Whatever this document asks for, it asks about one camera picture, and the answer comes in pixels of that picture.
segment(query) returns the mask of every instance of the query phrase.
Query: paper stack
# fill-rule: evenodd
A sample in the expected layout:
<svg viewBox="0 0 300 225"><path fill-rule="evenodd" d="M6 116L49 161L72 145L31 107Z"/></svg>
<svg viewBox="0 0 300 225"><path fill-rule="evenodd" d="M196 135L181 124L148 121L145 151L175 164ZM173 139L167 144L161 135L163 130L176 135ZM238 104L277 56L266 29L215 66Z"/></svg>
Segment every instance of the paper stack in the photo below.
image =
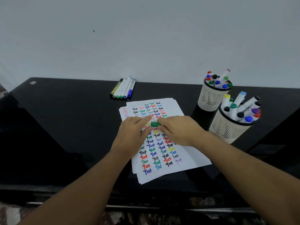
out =
<svg viewBox="0 0 300 225"><path fill-rule="evenodd" d="M161 117L184 115L173 98L127 102L126 105L119 109L122 121L134 116L152 115L151 121L156 121ZM139 183L144 184L165 174L210 165L211 161L193 147L172 142L155 128L131 159L131 163L132 172L137 174Z"/></svg>

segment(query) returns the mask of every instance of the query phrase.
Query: green marker cap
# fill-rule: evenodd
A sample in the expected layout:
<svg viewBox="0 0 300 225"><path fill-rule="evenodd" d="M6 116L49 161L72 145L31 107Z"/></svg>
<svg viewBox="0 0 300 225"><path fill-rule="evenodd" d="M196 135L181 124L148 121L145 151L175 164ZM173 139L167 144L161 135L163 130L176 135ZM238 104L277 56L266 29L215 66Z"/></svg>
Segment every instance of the green marker cap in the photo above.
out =
<svg viewBox="0 0 300 225"><path fill-rule="evenodd" d="M157 127L159 125L161 125L161 124L159 124L158 122L155 122L155 121L151 122L151 127Z"/></svg>
<svg viewBox="0 0 300 225"><path fill-rule="evenodd" d="M230 105L230 108L232 108L232 109L237 108L237 107L238 107L238 105L236 105L235 103L232 103L232 104Z"/></svg>

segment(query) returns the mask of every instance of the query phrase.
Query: left hand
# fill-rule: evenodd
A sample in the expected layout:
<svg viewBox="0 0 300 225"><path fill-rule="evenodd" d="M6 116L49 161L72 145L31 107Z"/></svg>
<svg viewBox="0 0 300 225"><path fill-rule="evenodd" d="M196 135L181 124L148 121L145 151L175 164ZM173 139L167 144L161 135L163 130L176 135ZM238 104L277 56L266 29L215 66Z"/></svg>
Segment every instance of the left hand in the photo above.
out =
<svg viewBox="0 0 300 225"><path fill-rule="evenodd" d="M122 121L110 151L121 154L128 160L135 156L148 134L153 130L152 127L149 127L141 133L141 129L151 120L151 118L151 115L145 118L127 117Z"/></svg>

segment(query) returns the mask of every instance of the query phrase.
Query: white mesh pen holder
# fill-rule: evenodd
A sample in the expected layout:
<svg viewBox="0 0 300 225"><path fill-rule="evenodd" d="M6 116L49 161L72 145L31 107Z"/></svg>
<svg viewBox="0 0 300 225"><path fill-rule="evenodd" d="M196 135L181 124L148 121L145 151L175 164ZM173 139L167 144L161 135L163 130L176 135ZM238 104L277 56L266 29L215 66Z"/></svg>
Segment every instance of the white mesh pen holder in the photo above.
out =
<svg viewBox="0 0 300 225"><path fill-rule="evenodd" d="M231 144L254 124L254 121L251 123L240 123L232 120L230 117L224 114L221 106L219 106L219 109L212 120L212 124L210 125L208 131L214 133L223 141Z"/></svg>
<svg viewBox="0 0 300 225"><path fill-rule="evenodd" d="M204 84L198 99L198 106L202 110L215 111L222 102L224 95L227 94L231 88L232 87L223 89L212 87L204 79Z"/></svg>

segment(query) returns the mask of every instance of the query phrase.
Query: wall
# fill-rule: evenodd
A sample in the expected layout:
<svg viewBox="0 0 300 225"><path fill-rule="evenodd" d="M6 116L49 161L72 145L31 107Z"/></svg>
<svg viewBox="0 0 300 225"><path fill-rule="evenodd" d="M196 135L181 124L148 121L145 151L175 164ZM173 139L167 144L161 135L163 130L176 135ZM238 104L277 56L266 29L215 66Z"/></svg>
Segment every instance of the wall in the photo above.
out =
<svg viewBox="0 0 300 225"><path fill-rule="evenodd" d="M0 83L29 77L300 88L300 0L0 0Z"/></svg>

